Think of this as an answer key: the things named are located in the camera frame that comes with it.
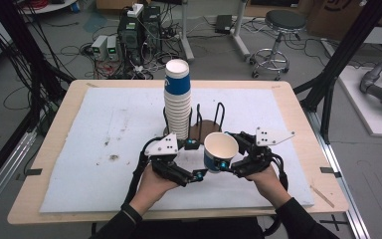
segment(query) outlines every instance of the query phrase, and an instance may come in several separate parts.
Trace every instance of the stack of paper cups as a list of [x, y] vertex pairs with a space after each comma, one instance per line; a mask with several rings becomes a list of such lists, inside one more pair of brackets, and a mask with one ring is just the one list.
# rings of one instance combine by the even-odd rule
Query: stack of paper cups
[[188, 64], [180, 59], [166, 64], [165, 112], [169, 132], [175, 132], [178, 139], [188, 136], [191, 113], [191, 82]]

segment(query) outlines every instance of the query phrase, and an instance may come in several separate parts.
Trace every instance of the human hand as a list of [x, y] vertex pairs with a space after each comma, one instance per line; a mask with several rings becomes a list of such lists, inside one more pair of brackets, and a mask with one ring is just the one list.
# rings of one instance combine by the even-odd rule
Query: human hand
[[256, 183], [260, 194], [262, 194], [274, 208], [281, 207], [291, 199], [290, 195], [281, 185], [271, 165], [261, 172], [246, 176], [246, 178]]
[[142, 216], [168, 190], [177, 186], [178, 184], [175, 182], [162, 178], [155, 173], [151, 164], [148, 164], [142, 173], [138, 191], [129, 205]]

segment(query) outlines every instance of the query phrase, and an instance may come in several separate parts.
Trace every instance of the lab stool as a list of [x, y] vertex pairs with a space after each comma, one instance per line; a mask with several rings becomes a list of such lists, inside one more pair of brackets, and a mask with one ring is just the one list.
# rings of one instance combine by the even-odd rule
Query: lab stool
[[259, 72], [257, 69], [263, 67], [271, 71], [277, 71], [276, 81], [281, 79], [281, 72], [289, 71], [289, 59], [279, 51], [279, 45], [282, 41], [282, 36], [285, 33], [295, 34], [305, 27], [305, 18], [287, 10], [272, 10], [266, 14], [266, 24], [273, 30], [279, 32], [275, 40], [275, 44], [271, 49], [261, 49], [250, 58], [250, 64], [255, 65], [252, 76], [257, 78]]

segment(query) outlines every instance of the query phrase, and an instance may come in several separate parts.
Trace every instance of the floor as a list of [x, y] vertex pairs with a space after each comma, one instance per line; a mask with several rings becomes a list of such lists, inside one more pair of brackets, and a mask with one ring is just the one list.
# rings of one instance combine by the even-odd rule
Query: floor
[[[275, 74], [260, 72], [258, 79], [251, 77], [252, 66], [244, 62], [236, 45], [228, 36], [224, 37], [195, 37], [215, 36], [212, 26], [206, 20], [214, 23], [215, 18], [192, 18], [189, 20], [190, 45], [195, 55], [195, 61], [190, 65], [193, 80], [272, 80]], [[41, 16], [44, 32], [66, 68], [77, 79], [91, 79], [93, 66], [89, 59], [77, 54], [78, 48], [90, 43], [100, 34], [115, 33], [117, 15], [102, 14], [96, 11], [93, 4], [78, 14], [69, 10]], [[256, 31], [251, 25], [242, 30], [242, 38], [250, 52], [260, 48], [270, 47], [274, 39], [271, 32]], [[281, 50], [291, 61], [290, 70], [282, 76], [282, 81], [289, 82], [293, 87], [316, 77], [328, 57], [317, 38], [302, 32], [301, 41], [282, 43]], [[44, 53], [49, 53], [38, 39]], [[373, 66], [382, 59], [382, 49], [377, 45], [364, 45], [358, 51], [350, 65], [358, 67]], [[163, 79], [164, 71], [158, 70], [153, 74], [154, 79]], [[298, 95], [303, 99], [306, 93]], [[27, 91], [16, 78], [15, 72], [4, 56], [0, 57], [0, 149], [11, 133], [24, 117], [28, 106]], [[321, 105], [318, 108], [321, 116]], [[354, 110], [347, 95], [339, 84], [336, 84], [333, 98], [332, 117], [330, 121], [329, 139], [338, 159], [342, 173], [350, 187], [351, 193], [360, 210], [371, 238], [382, 238], [382, 137], [370, 136], [361, 119]], [[13, 226], [6, 217], [21, 188], [23, 181], [16, 179], [22, 173], [28, 159], [40, 146], [43, 140], [38, 136], [36, 143], [17, 169], [12, 180], [6, 185], [0, 195], [0, 238], [87, 238], [91, 233], [90, 223], [51, 224], [39, 226]], [[344, 214], [314, 215], [317, 221], [338, 235], [340, 238], [354, 238]], [[269, 218], [260, 217], [260, 224], [269, 226]], [[281, 228], [269, 238], [287, 238]]]

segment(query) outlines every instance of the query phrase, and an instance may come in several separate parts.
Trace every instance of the wooden table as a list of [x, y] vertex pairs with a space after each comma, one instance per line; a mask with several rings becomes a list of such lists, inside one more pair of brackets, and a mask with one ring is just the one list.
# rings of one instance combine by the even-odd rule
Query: wooden table
[[[8, 215], [11, 224], [39, 224], [57, 222], [108, 221], [116, 212], [96, 213], [40, 213], [54, 164], [80, 109], [88, 88], [163, 88], [164, 81], [74, 81], [65, 96], [54, 122], [40, 148], [32, 168], [43, 168], [40, 175], [28, 176]], [[299, 105], [292, 88], [286, 82], [255, 81], [193, 81], [193, 88], [266, 89], [272, 90], [286, 128], [298, 134], [291, 140], [311, 188], [315, 204], [306, 208], [309, 213], [344, 212], [348, 203], [333, 173], [321, 173], [329, 167], [315, 135]], [[184, 219], [274, 214], [261, 208], [219, 210], [149, 211], [144, 219]]]

